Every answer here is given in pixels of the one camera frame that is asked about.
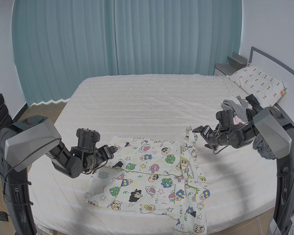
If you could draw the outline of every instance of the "bedside table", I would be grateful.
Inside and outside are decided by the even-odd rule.
[[[232,57],[228,56],[229,64],[215,64],[214,76],[232,75],[239,69],[245,68],[247,59],[233,52]]]

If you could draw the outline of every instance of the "mattress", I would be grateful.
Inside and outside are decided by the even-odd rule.
[[[97,146],[113,136],[157,140],[183,138],[187,124],[217,125],[223,99],[246,93],[223,76],[126,75],[88,78],[76,89],[55,126],[67,148],[77,145],[80,127],[99,131]],[[252,145],[228,147],[214,155],[196,142],[198,164],[209,183],[205,200],[208,234],[257,216],[275,204],[276,165],[261,158]],[[172,234],[175,220],[165,215],[138,214],[94,207],[84,202],[89,181],[71,179],[42,156],[29,172],[35,222],[67,235]]]

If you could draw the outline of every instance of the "pillow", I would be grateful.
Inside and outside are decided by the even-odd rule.
[[[253,94],[263,108],[274,105],[287,92],[282,81],[253,64],[227,77],[248,95]]]

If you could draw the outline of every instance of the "white label sticker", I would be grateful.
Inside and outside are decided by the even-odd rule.
[[[105,152],[106,152],[106,154],[107,154],[108,158],[111,158],[111,155],[110,155],[110,153],[109,153],[109,151],[108,151],[108,149],[107,149],[107,147],[106,147],[106,146],[104,147],[104,150],[105,150]]]
[[[209,126],[206,128],[206,130],[203,132],[203,135],[206,135],[207,134],[207,132],[208,132],[208,130],[209,130]]]

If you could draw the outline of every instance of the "white headboard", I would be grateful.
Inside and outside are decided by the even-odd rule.
[[[276,106],[294,122],[294,70],[255,47],[251,47],[249,63],[283,81],[287,87],[287,93],[278,100]]]

